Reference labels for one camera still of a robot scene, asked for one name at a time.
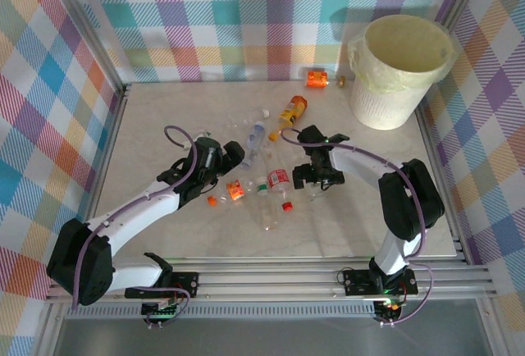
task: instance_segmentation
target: marble surface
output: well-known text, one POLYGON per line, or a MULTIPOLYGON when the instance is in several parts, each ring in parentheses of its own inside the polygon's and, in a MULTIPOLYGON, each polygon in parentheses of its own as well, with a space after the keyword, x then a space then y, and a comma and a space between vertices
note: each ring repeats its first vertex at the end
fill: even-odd
MULTIPOLYGON (((160 83, 134 84, 126 105, 116 145, 104 182, 97 213, 107 212, 142 191, 161 171, 185 157, 163 135, 165 125, 175 124, 191 134, 212 132, 222 144, 238 139, 228 117, 256 107, 277 116, 297 94, 308 100, 299 120, 302 129, 311 124, 325 135, 340 132, 355 144, 383 157, 408 161, 414 157, 429 165, 415 116, 397 130, 378 131, 359 123, 349 109, 344 89, 306 89, 300 82, 160 83)), ((287 170, 307 162, 300 147, 284 141, 276 148, 287 170)), ((250 177, 235 169, 226 180, 250 177)), ((154 252, 177 257, 327 257, 372 256, 386 233, 381 201, 376 189, 350 175, 344 185, 310 201, 305 193, 293 196, 294 211, 280 215, 279 226, 265 231, 253 219, 253 201, 212 208, 195 199, 179 212, 164 217, 134 237, 117 258, 154 252)), ((442 217, 428 233, 424 256, 454 256, 448 223, 442 217)))

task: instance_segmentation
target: gray floor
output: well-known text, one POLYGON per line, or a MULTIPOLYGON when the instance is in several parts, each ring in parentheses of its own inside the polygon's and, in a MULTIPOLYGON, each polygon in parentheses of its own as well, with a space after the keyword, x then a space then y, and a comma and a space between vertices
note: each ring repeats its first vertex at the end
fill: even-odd
POLYGON ((68 320, 55 356, 491 354, 474 300, 432 301, 414 319, 380 328, 367 318, 181 319, 162 331, 135 320, 68 320))

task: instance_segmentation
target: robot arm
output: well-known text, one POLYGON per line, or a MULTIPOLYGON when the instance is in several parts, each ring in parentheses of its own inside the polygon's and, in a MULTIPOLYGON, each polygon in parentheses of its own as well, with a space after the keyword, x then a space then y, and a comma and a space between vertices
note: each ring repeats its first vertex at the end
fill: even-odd
MULTIPOLYGON (((180 278, 174 278, 171 265, 154 253, 145 253, 140 262, 114 264, 112 259, 135 235, 197 198, 207 185, 215 185, 218 176, 225 175, 244 159, 243 149, 233 141, 224 146, 226 153, 216 140, 208 137, 198 138, 195 147, 197 159, 193 170, 194 154, 190 151, 187 158, 175 162, 128 203, 86 223, 72 219, 64 224, 49 260, 48 275, 73 294, 77 259, 91 237, 80 271, 80 304, 90 305, 112 290, 174 287, 180 278), (190 171, 182 184, 177 182, 190 171)), ((147 298, 148 292, 145 293, 141 293, 142 298, 147 298)), ((161 298, 172 296, 150 293, 161 298)))
MULTIPOLYGON (((385 289, 395 288, 399 284, 399 279, 409 264, 406 257, 419 246, 421 227, 413 198, 408 194, 403 178, 377 160, 342 147, 341 145, 349 146, 345 143, 347 140, 349 138, 344 135, 327 138, 316 126, 303 129, 298 134, 300 143, 335 143, 339 147, 305 147, 312 162, 294 169, 294 187, 303 188, 304 181, 318 182, 322 188, 344 184, 343 173, 349 173, 379 190, 388 230, 381 248, 370 261, 369 277, 374 292, 382 294, 385 289)), ((430 229, 444 214, 445 207, 427 168, 417 159, 394 164, 412 183, 422 206, 425 228, 430 229)))

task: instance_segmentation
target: colorful plaid wall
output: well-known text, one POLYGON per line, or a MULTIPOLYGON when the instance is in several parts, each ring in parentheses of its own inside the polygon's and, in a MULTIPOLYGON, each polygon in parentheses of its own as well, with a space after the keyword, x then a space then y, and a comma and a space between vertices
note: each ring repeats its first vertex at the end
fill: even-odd
POLYGON ((116 103, 60 0, 0 0, 0 355, 26 355, 116 103))
POLYGON ((379 16, 444 0, 80 0, 124 81, 294 80, 348 73, 345 43, 379 16))
POLYGON ((427 118, 475 263, 486 264, 525 349, 525 0, 470 0, 463 48, 427 118))

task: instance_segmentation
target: white trash can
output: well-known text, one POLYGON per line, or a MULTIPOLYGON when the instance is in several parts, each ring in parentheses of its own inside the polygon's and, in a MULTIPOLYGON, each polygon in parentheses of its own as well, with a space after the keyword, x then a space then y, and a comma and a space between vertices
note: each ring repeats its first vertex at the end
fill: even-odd
POLYGON ((416 16, 384 16, 349 41, 355 73, 349 104, 364 125, 402 126, 430 86, 447 75, 456 52, 449 35, 416 16))

